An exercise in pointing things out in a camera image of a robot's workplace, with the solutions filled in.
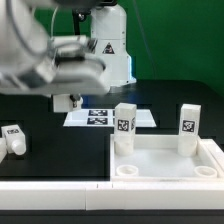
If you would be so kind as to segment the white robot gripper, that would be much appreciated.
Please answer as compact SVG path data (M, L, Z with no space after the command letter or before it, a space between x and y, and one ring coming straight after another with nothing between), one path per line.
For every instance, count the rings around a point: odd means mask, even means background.
M53 81L35 86L35 73L28 72L25 78L33 84L27 89L6 84L0 85L0 93L8 95L62 95L71 94L74 108L83 103L80 94L101 95L110 90L110 76L105 62L95 55L97 40L86 36L55 37L56 48L50 68L43 65L45 75L55 74Z

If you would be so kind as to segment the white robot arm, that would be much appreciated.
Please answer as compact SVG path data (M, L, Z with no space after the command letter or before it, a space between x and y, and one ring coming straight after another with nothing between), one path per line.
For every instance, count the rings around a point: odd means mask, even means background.
M90 17L90 34L56 36L37 8L69 9L75 23ZM0 93L48 96L54 111L70 112L84 95L135 83L126 26L117 0L0 0Z

